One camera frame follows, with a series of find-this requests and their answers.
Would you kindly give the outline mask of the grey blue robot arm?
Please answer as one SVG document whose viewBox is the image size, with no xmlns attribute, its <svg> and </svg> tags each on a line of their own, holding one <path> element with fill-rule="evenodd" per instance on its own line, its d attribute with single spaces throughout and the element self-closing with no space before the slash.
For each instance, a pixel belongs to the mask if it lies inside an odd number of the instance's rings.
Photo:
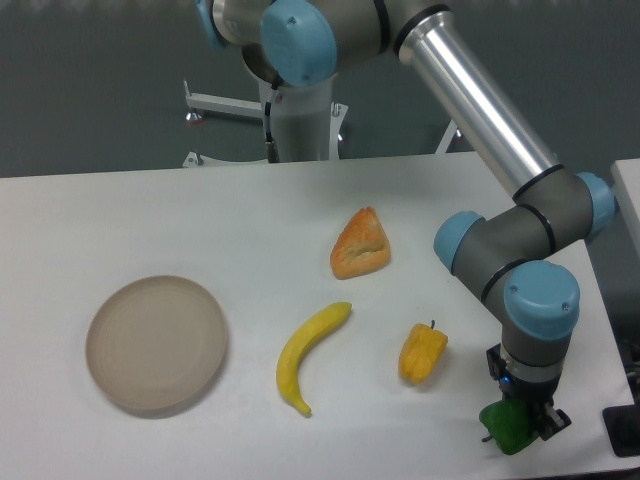
<svg viewBox="0 0 640 480">
<path fill-rule="evenodd" d="M 434 239 L 440 261 L 502 326 L 487 361 L 503 401 L 482 421 L 492 439 L 511 430 L 546 440 L 565 429 L 553 396 L 580 289 L 550 257 L 611 221 L 608 185 L 557 161 L 458 36 L 443 1 L 199 1 L 196 11 L 210 44 L 239 47 L 261 81 L 271 163 L 330 157 L 330 103 L 311 102 L 338 72 L 390 51 L 419 74 L 514 203 L 492 219 L 455 214 Z"/>
</svg>

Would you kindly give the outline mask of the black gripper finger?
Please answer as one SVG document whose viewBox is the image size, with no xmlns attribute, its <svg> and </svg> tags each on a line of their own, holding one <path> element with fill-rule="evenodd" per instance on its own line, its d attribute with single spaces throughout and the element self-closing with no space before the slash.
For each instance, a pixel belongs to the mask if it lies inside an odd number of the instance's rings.
<svg viewBox="0 0 640 480">
<path fill-rule="evenodd" d="M 534 438 L 547 441 L 571 425 L 570 417 L 556 409 L 553 400 L 529 402 L 527 410 Z"/>
<path fill-rule="evenodd" d="M 490 377 L 500 383 L 503 378 L 503 358 L 501 356 L 501 345 L 496 344 L 486 351 L 486 359 Z"/>
</svg>

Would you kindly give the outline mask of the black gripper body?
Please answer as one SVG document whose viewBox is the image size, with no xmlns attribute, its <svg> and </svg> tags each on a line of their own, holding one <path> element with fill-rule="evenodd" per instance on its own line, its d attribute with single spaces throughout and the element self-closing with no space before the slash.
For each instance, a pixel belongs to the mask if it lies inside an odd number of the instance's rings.
<svg viewBox="0 0 640 480">
<path fill-rule="evenodd" d="M 561 365 L 532 367 L 524 373 L 502 366 L 498 384 L 504 398 L 520 399 L 528 404 L 553 405 L 561 377 Z"/>
</svg>

